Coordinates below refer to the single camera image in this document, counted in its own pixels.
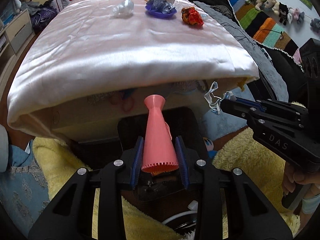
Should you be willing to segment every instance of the black handle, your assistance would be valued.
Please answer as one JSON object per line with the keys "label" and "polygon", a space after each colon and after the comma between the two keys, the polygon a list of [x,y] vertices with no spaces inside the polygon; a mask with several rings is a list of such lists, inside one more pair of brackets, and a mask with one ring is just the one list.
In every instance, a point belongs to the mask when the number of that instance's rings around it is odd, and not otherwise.
{"label": "black handle", "polygon": [[298,207],[299,203],[301,202],[307,191],[310,189],[310,187],[311,184],[296,184],[295,190],[292,193],[289,192],[287,196],[284,196],[282,198],[282,206],[294,211]]}

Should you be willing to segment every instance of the striped knit blanket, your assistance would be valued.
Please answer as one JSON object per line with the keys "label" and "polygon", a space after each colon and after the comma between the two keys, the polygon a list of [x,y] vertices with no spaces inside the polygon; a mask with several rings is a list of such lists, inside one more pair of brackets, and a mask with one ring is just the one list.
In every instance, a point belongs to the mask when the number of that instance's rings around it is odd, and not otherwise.
{"label": "striped knit blanket", "polygon": [[268,48],[283,51],[300,66],[299,47],[274,19],[257,11],[252,4],[246,4],[245,0],[229,2],[239,24],[250,37]]}

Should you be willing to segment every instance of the human hand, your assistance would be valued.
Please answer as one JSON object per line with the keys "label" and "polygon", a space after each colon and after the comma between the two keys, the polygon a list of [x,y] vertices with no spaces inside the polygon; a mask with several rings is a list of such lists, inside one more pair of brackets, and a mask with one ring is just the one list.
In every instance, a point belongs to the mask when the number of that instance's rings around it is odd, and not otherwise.
{"label": "human hand", "polygon": [[291,164],[285,162],[284,174],[282,180],[282,190],[288,195],[289,192],[293,192],[296,183],[305,185],[312,184],[304,198],[312,198],[320,194],[320,171],[314,173],[306,173],[296,170]]}

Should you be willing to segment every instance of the yellow plush blanket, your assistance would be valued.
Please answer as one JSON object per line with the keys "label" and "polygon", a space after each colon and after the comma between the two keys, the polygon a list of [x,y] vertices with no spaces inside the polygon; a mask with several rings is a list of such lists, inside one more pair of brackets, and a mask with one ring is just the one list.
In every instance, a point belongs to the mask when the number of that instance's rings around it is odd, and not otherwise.
{"label": "yellow plush blanket", "polygon": [[[33,152],[39,166],[48,181],[50,200],[76,172],[85,167],[69,150],[68,146],[55,139],[36,138],[33,142]],[[252,130],[246,129],[229,141],[220,150],[213,161],[217,168],[231,170],[239,167],[263,191],[282,217],[287,222],[293,234],[300,226],[300,219],[281,206],[281,181],[284,161],[252,139]],[[92,237],[97,239],[99,190],[96,191]],[[143,214],[134,206],[122,199],[124,227],[128,240],[178,240],[182,236],[171,228]],[[227,218],[223,219],[223,236],[228,237]]]}

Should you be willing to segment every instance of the purple bowl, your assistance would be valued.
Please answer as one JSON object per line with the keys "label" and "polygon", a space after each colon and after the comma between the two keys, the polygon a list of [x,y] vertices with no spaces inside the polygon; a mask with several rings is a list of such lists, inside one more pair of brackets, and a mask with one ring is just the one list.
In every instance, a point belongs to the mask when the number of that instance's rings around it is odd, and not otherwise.
{"label": "purple bowl", "polygon": [[164,14],[162,12],[157,12],[157,11],[151,11],[151,5],[149,4],[147,4],[145,8],[148,11],[148,14],[161,19],[170,18],[177,13],[177,10],[175,8],[171,11],[171,13],[168,13],[168,14]]}

